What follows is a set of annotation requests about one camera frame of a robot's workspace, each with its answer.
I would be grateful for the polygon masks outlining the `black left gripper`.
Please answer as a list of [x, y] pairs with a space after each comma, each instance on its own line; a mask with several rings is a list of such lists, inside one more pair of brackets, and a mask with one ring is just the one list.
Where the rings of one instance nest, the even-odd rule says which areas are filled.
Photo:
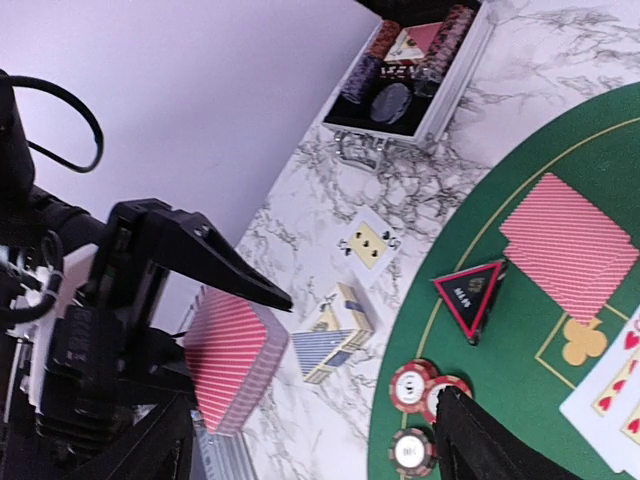
[[44, 231], [43, 254], [60, 262], [72, 246], [97, 243], [81, 304], [53, 324], [40, 402], [36, 451], [11, 477], [69, 479], [101, 455], [156, 405], [194, 397], [181, 375], [150, 368], [179, 360], [180, 347], [149, 326], [169, 272], [245, 300], [289, 312], [291, 296], [251, 267], [199, 212], [157, 199], [122, 202], [107, 223], [58, 200], [34, 199], [23, 209]]

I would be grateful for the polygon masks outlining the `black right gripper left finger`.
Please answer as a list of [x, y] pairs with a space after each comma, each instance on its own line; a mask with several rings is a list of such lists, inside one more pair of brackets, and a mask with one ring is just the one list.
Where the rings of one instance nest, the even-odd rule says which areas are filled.
[[155, 406], [98, 457], [71, 472], [69, 479], [188, 479], [194, 426], [186, 397], [175, 395]]

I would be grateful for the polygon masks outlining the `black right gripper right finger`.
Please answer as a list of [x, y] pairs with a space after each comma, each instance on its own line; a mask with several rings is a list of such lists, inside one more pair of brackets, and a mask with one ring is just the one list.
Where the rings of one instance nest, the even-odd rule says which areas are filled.
[[438, 394], [435, 444], [442, 479], [575, 479], [532, 449], [460, 388]]

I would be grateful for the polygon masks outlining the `black chip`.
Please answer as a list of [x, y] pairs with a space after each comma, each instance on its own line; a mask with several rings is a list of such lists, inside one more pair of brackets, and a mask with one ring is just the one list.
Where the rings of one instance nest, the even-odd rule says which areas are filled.
[[417, 428], [397, 431], [388, 453], [396, 472], [407, 478], [427, 477], [437, 463], [434, 443]]

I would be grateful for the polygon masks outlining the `red chips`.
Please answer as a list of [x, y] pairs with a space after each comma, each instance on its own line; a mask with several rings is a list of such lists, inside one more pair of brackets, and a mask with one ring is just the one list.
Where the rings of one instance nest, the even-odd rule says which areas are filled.
[[425, 359], [414, 359], [393, 374], [389, 396], [393, 406], [405, 414], [421, 414], [430, 425], [436, 423], [439, 394], [446, 387], [457, 387], [470, 398], [468, 383], [454, 375], [444, 375]]

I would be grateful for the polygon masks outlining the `red playing card deck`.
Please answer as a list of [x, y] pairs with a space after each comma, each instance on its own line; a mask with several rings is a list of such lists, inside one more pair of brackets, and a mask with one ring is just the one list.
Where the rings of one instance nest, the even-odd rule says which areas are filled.
[[288, 341], [271, 309], [217, 289], [201, 291], [184, 350], [209, 433], [231, 436], [243, 428]]

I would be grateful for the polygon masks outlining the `triangular all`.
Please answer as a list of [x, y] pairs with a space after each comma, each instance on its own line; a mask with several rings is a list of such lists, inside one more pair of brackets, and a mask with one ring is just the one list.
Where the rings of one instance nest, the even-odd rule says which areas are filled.
[[432, 283], [472, 346], [479, 343], [508, 269], [499, 259], [437, 277]]

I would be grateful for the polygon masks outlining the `dealt card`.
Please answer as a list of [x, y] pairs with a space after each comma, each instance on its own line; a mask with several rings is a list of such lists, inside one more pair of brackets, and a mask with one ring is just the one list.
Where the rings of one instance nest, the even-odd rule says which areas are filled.
[[602, 310], [639, 259], [630, 235], [579, 192], [545, 174], [500, 225], [505, 253], [576, 322]]

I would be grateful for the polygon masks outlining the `round green poker mat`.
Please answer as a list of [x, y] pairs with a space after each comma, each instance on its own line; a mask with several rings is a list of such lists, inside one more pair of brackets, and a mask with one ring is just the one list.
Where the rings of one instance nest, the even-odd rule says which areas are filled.
[[505, 157], [451, 217], [421, 265], [395, 321], [371, 414], [367, 475], [394, 479], [392, 438], [421, 416], [403, 416], [390, 399], [395, 371], [413, 357], [467, 379], [476, 401], [527, 445], [584, 479], [610, 468], [561, 415], [559, 407], [588, 367], [561, 354], [561, 308], [510, 267], [477, 345], [465, 339], [433, 280], [498, 259], [500, 226], [546, 173], [553, 173], [639, 236], [639, 88], [599, 95], [561, 115]]

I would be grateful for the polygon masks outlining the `card deck box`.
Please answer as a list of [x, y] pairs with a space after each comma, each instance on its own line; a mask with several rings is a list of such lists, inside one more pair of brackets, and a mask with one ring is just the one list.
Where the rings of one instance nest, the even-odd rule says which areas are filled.
[[309, 328], [291, 334], [303, 381], [321, 384], [374, 333], [355, 290], [337, 283], [310, 316]]

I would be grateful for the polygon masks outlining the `chip row in case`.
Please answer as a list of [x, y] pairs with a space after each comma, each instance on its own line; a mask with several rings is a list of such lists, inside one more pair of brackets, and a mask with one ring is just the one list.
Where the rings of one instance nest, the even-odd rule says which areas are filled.
[[416, 96], [430, 98], [435, 95], [475, 16], [476, 11], [471, 7], [462, 4], [451, 7], [412, 76]]
[[351, 70], [341, 89], [347, 101], [360, 104], [379, 76], [384, 59], [393, 46], [402, 27], [395, 21], [384, 20], [376, 36], [369, 42], [365, 53]]

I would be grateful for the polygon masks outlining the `chip row in case right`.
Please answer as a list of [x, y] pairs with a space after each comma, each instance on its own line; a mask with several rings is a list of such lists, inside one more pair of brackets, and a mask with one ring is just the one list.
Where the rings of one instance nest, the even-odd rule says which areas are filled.
[[435, 95], [475, 16], [476, 11], [471, 7], [462, 4], [451, 7], [412, 76], [416, 96], [430, 98]]

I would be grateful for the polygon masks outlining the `aluminium poker case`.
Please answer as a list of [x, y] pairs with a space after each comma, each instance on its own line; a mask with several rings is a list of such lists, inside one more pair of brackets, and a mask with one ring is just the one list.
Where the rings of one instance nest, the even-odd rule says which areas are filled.
[[376, 173], [394, 145], [427, 148], [449, 124], [493, 33], [490, 1], [366, 1], [380, 23], [323, 119], [338, 159]]

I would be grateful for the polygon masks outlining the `boxed card deck in case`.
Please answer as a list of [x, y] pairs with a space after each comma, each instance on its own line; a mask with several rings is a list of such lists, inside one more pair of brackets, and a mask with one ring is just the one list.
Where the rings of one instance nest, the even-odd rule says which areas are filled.
[[419, 63], [425, 57], [441, 25], [441, 22], [433, 22], [402, 29], [384, 61], [402, 65]]

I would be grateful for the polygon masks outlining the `aluminium front rail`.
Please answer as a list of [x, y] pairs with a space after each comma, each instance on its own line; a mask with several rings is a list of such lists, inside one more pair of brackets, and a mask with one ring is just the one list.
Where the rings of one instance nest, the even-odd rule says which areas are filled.
[[210, 434], [199, 411], [191, 412], [194, 424], [192, 479], [257, 480], [244, 437]]

